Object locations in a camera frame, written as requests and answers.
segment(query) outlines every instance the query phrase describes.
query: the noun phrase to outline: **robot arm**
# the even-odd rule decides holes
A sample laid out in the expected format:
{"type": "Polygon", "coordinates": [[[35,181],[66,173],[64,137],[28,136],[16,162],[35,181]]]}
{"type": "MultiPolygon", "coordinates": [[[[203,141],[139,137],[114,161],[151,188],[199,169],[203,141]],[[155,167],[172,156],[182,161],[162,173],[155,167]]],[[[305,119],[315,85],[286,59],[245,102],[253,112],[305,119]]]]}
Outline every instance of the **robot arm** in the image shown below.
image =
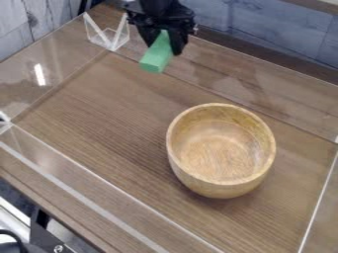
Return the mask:
{"type": "Polygon", "coordinates": [[[162,30],[168,31],[174,55],[180,55],[188,35],[195,34],[194,12],[178,0],[136,0],[124,4],[130,24],[151,46],[162,30]]]}

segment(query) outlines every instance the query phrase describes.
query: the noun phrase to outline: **green block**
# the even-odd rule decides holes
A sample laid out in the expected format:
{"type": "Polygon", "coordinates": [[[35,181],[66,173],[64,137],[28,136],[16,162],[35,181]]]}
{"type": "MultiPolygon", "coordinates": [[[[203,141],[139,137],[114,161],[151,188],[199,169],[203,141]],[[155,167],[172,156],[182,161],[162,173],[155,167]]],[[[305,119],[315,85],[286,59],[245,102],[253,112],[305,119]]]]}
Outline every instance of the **green block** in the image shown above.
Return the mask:
{"type": "Polygon", "coordinates": [[[162,33],[140,60],[142,69],[148,72],[162,73],[171,58],[172,50],[170,46],[170,35],[166,30],[162,30],[162,33]]]}

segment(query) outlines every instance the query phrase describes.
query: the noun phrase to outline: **black robotic arm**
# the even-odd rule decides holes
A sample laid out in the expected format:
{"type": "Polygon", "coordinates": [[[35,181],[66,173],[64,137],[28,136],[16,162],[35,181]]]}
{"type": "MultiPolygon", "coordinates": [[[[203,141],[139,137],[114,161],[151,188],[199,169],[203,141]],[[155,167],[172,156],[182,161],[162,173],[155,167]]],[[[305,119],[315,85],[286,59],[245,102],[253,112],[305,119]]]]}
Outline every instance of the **black robotic arm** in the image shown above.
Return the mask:
{"type": "Polygon", "coordinates": [[[182,54],[188,35],[196,32],[194,12],[178,0],[128,1],[124,9],[146,44],[151,46],[162,30],[167,30],[172,53],[182,54]]]}

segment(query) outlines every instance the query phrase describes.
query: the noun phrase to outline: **wooden bowl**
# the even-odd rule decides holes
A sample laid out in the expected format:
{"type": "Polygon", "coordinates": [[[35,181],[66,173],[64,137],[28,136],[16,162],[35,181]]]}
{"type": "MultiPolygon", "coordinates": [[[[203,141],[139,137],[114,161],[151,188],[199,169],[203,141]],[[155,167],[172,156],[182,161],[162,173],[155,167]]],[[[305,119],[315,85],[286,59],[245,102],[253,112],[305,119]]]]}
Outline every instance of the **wooden bowl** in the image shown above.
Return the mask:
{"type": "Polygon", "coordinates": [[[184,111],[167,133],[168,161],[196,194],[230,199],[262,183],[277,155],[273,132],[247,110],[206,104],[184,111]]]}

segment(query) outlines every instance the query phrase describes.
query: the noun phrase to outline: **bowl rim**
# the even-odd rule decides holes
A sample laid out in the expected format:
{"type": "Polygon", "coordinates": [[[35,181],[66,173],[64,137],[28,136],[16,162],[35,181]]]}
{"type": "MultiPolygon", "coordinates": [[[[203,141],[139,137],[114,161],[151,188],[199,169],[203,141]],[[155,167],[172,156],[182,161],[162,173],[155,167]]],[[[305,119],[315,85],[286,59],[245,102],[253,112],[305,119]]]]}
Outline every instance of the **bowl rim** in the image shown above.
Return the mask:
{"type": "Polygon", "coordinates": [[[199,181],[203,181],[207,184],[212,184],[212,185],[222,185],[222,186],[235,186],[235,185],[241,185],[241,184],[247,184],[249,182],[255,181],[257,179],[262,178],[266,173],[270,171],[270,168],[273,166],[275,157],[277,157],[277,140],[275,140],[275,136],[274,133],[269,127],[269,125],[266,124],[266,122],[261,119],[259,116],[257,116],[253,112],[250,112],[247,109],[231,105],[231,104],[223,104],[223,103],[208,103],[208,104],[202,104],[198,105],[195,107],[188,108],[187,110],[184,110],[172,120],[170,126],[168,126],[168,131],[167,131],[167,151],[168,151],[168,157],[172,159],[175,165],[178,166],[179,170],[182,170],[187,175],[190,175],[191,177],[194,177],[195,179],[198,179],[199,181]],[[207,107],[223,107],[223,108],[233,108],[238,111],[241,111],[242,113],[247,114],[250,117],[253,117],[262,125],[265,128],[265,131],[269,135],[269,141],[271,144],[271,154],[269,156],[269,159],[266,160],[266,163],[262,166],[262,169],[253,173],[249,177],[246,178],[241,178],[241,179],[233,179],[231,181],[223,180],[223,181],[212,181],[212,180],[206,180],[204,178],[202,178],[198,174],[187,172],[188,170],[186,170],[186,166],[183,166],[182,162],[179,161],[179,159],[175,156],[175,153],[172,151],[172,147],[171,147],[171,134],[172,134],[172,130],[178,124],[178,122],[182,120],[182,118],[192,113],[195,110],[200,109],[200,108],[207,108],[207,107]]]}

